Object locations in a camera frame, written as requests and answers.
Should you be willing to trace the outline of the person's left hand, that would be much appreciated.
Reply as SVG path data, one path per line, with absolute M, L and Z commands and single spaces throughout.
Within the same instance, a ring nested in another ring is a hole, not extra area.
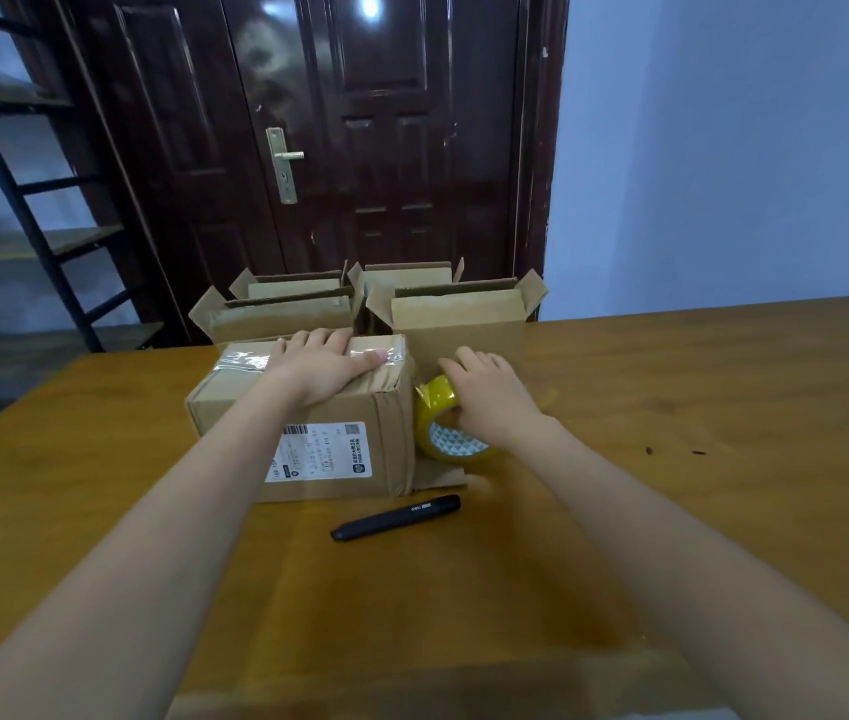
M 351 327 L 300 330 L 277 342 L 265 373 L 298 406 L 330 399 L 353 380 L 368 374 L 348 371 L 352 335 Z

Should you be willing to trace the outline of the person's right hand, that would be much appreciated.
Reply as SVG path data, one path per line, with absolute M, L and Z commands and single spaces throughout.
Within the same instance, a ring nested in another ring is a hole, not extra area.
M 490 447 L 511 450 L 544 414 L 508 361 L 495 353 L 459 347 L 454 358 L 466 369 L 460 425 Z

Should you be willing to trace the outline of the yellow packing tape roll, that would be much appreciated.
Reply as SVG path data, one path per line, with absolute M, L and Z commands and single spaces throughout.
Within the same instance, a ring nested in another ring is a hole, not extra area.
M 453 465 L 469 465 L 490 458 L 496 450 L 466 433 L 460 424 L 460 404 L 446 375 L 416 387 L 414 436 L 429 458 Z

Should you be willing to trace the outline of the cardboard box white label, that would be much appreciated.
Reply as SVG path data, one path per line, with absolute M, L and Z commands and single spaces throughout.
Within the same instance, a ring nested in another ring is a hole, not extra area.
M 185 399 L 205 435 L 265 369 L 275 338 L 226 345 Z M 354 337 L 349 354 L 384 351 L 385 362 L 333 398 L 297 412 L 261 469 L 260 503 L 405 496 L 415 472 L 414 365 L 400 335 Z

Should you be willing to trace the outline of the person's right forearm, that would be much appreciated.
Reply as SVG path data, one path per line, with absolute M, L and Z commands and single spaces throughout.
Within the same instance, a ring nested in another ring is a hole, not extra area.
M 849 623 L 766 562 L 534 414 L 497 438 L 574 516 L 743 720 L 849 720 Z

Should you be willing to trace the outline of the person's left forearm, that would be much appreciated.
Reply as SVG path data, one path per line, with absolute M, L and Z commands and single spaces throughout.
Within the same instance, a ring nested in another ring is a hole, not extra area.
M 0 720 L 160 720 L 291 416 L 263 376 L 0 645 Z

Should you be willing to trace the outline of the open cardboard box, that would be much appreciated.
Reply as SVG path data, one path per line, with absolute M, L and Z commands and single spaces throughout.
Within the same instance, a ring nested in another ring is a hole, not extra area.
M 363 306 L 352 286 L 275 297 L 226 300 L 208 288 L 188 314 L 216 346 L 352 327 Z
M 229 291 L 238 301 L 272 300 L 323 293 L 338 289 L 344 281 L 342 269 L 324 272 L 254 275 L 243 270 L 230 284 Z
M 363 267 L 356 263 L 346 271 L 346 278 L 350 285 L 367 296 L 375 287 L 413 289 L 456 284 L 460 282 L 464 269 L 464 258 L 460 258 L 455 264 L 445 261 Z
M 419 382 L 441 375 L 440 360 L 459 348 L 499 355 L 525 372 L 526 323 L 548 294 L 538 273 L 520 278 L 394 288 L 371 285 L 366 305 L 392 333 L 404 336 Z

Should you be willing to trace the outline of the black marker pen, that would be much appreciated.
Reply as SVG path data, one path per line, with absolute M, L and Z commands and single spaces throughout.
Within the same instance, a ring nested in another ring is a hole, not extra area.
M 441 495 L 422 503 L 394 508 L 357 520 L 349 521 L 330 532 L 335 543 L 350 543 L 362 538 L 410 527 L 430 520 L 450 516 L 462 507 L 457 494 Z

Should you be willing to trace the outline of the dark brown panelled door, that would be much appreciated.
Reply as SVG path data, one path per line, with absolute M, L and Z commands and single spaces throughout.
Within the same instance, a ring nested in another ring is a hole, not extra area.
M 63 0 L 191 341 L 208 287 L 543 273 L 570 0 Z M 266 139 L 282 128 L 298 203 Z

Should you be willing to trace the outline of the black metal shelf rack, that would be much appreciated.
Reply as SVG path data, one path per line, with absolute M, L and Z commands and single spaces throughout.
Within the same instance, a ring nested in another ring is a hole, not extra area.
M 0 0 L 0 383 L 175 338 L 62 3 Z

